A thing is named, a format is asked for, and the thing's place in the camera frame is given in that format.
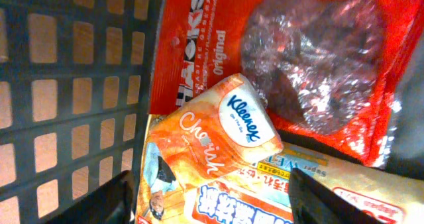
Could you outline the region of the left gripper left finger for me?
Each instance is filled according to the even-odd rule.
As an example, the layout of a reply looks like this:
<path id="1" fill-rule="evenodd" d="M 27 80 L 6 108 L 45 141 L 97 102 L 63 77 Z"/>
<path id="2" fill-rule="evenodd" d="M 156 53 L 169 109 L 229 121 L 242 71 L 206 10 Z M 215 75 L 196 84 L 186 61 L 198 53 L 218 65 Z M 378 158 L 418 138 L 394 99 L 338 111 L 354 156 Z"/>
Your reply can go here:
<path id="1" fill-rule="evenodd" d="M 128 224 L 131 222 L 134 193 L 133 173 L 125 170 L 47 224 Z"/>

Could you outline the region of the yellow wet wipes pack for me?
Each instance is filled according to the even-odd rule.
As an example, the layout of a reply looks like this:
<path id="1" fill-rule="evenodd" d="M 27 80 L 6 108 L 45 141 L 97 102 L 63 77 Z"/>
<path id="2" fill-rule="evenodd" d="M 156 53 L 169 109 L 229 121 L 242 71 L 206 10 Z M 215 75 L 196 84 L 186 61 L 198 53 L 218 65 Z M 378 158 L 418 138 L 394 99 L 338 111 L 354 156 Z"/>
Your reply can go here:
<path id="1" fill-rule="evenodd" d="M 299 168 L 382 223 L 423 222 L 423 182 L 287 144 L 283 152 L 184 192 L 157 178 L 145 142 L 136 223 L 293 223 L 289 178 Z"/>

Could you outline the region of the red snack bag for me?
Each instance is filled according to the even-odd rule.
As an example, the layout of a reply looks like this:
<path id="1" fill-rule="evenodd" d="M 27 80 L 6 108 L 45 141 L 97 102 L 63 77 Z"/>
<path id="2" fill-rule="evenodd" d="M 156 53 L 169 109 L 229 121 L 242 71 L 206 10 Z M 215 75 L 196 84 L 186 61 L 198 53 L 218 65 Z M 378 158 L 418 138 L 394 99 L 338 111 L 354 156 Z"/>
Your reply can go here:
<path id="1" fill-rule="evenodd" d="M 382 167 L 422 30 L 423 0 L 164 0 L 150 110 L 242 73 L 277 129 Z"/>

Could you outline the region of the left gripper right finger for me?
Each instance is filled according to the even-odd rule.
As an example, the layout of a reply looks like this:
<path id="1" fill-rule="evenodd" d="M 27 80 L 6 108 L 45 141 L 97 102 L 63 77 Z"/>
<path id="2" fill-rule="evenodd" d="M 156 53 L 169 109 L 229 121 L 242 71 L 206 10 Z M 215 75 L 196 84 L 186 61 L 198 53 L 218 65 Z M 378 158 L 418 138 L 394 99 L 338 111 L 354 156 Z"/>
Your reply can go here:
<path id="1" fill-rule="evenodd" d="M 381 224 L 298 168 L 291 171 L 288 194 L 295 224 Z"/>

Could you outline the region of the orange Kleenex tissue pack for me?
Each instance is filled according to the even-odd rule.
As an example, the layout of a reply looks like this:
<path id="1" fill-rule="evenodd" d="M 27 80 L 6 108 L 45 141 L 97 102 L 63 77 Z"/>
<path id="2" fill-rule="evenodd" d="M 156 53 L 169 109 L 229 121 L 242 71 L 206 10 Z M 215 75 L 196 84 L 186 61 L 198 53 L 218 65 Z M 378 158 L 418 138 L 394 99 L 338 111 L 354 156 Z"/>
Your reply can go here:
<path id="1" fill-rule="evenodd" d="M 212 182 L 283 150 L 256 91 L 233 74 L 153 126 L 155 144 L 183 190 Z"/>

